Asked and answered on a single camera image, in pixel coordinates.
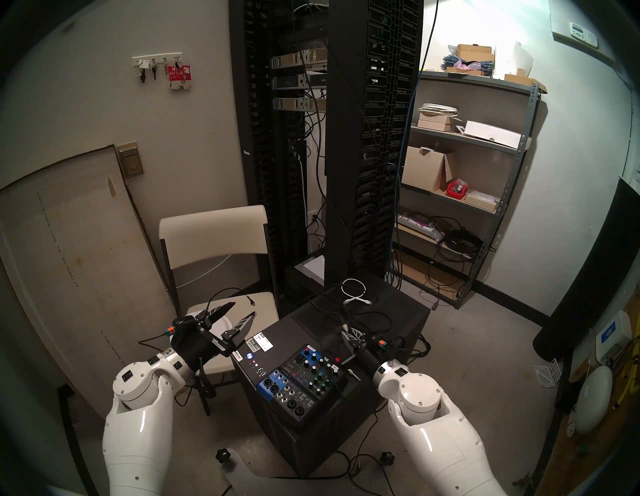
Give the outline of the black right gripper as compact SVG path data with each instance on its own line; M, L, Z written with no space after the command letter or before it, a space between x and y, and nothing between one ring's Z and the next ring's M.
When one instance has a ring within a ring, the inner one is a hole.
M383 363L394 359L394 350L382 335L366 335L364 332L342 325L345 346L353 350L354 360L366 373L374 376Z

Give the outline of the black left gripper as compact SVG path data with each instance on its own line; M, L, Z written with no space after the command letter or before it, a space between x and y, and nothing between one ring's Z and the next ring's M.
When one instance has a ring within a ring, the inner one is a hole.
M212 310L207 307L198 313L198 321L192 315L178 317L172 321L171 347L192 371L199 371L218 355L230 357L236 350L235 343L246 340L256 312L249 313L231 328L231 322L224 316L235 304L235 301L228 301ZM212 326L201 331L199 324Z

